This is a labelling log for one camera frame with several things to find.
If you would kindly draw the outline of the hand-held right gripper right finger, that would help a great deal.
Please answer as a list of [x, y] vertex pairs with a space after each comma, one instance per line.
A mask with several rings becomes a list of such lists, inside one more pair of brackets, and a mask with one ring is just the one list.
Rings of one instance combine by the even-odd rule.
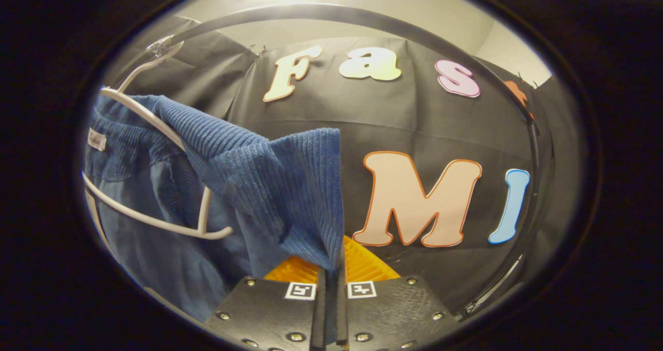
[[338, 297], [338, 342], [344, 351], [416, 351], [459, 327], [418, 275], [400, 275], [345, 237]]

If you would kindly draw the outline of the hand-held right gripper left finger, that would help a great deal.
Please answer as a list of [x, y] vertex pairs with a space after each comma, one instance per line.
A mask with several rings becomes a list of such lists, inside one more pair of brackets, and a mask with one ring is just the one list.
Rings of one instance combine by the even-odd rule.
[[256, 351], [324, 351], [325, 270], [300, 257], [244, 277], [209, 315], [218, 337]]

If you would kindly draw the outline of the blue corduroy jacket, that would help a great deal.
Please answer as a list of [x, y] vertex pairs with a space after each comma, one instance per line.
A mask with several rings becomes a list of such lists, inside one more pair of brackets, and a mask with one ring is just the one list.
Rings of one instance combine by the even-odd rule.
[[107, 242], [138, 285], [203, 322], [241, 278], [263, 277], [288, 257], [337, 268], [344, 235], [338, 129], [270, 140], [165, 96], [135, 101], [172, 127], [183, 148], [100, 96], [90, 111], [88, 179], [119, 204], [190, 230], [207, 187], [208, 230], [233, 230], [220, 240], [181, 235], [98, 200]]

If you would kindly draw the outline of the white hanger with taped hook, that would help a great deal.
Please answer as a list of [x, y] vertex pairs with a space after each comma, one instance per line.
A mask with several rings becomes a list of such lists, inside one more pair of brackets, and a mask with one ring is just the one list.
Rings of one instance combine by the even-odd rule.
[[[130, 83], [140, 73], [152, 69], [158, 65], [161, 65], [162, 63], [165, 63], [170, 57], [174, 56], [175, 54], [167, 54], [166, 57], [163, 58], [153, 57], [151, 61], [142, 63], [142, 65], [137, 66], [131, 73], [129, 73], [128, 77], [125, 78], [125, 80], [120, 84], [118, 89], [112, 89], [111, 87], [103, 87], [99, 94], [102, 96], [107, 96], [109, 98], [112, 98], [115, 101], [118, 101], [119, 103], [123, 104], [125, 107], [130, 109], [130, 111], [134, 112], [135, 114], [139, 115], [142, 119], [149, 122], [149, 124], [151, 124], [157, 130], [159, 130], [161, 134], [164, 134], [164, 136], [168, 137], [168, 139], [170, 139], [181, 150], [184, 150], [184, 143], [182, 142], [182, 139], [175, 133], [173, 129], [171, 129], [161, 119], [157, 118], [154, 113], [152, 113], [150, 110], [145, 108], [142, 104], [138, 103], [133, 98], [125, 94], [126, 88], [129, 87]], [[97, 186], [95, 186], [92, 183], [92, 181], [88, 179], [88, 177], [85, 175], [84, 172], [81, 173], [81, 177], [85, 183], [86, 191], [90, 191], [94, 196], [99, 198], [103, 203], [105, 203], [112, 209], [116, 210], [117, 212], [124, 214], [125, 216], [132, 217], [136, 221], [143, 222], [147, 225], [167, 231], [172, 231], [174, 233], [179, 233], [180, 235], [193, 236], [205, 240], [220, 240], [225, 238], [226, 236], [229, 236], [233, 232], [233, 229], [231, 227], [225, 227], [223, 228], [223, 230], [220, 231], [214, 231], [214, 232], [208, 231], [209, 205], [212, 199], [212, 192], [208, 187], [204, 188], [200, 209], [199, 209], [197, 229], [193, 230], [191, 228], [175, 225], [166, 221], [160, 221], [155, 217], [150, 217], [146, 214], [138, 212], [137, 210], [130, 209], [129, 207], [126, 207], [125, 205], [121, 204], [116, 200], [113, 200], [112, 198], [104, 194], [102, 191], [100, 191], [99, 188], [97, 188]]]

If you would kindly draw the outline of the grey tape wrap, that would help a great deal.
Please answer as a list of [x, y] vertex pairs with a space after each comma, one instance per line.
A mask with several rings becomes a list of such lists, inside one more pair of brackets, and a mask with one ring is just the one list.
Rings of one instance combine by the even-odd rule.
[[184, 41], [175, 42], [173, 38], [175, 35], [170, 35], [157, 40], [146, 48], [146, 53], [150, 57], [163, 58], [167, 54], [175, 54], [178, 52]]

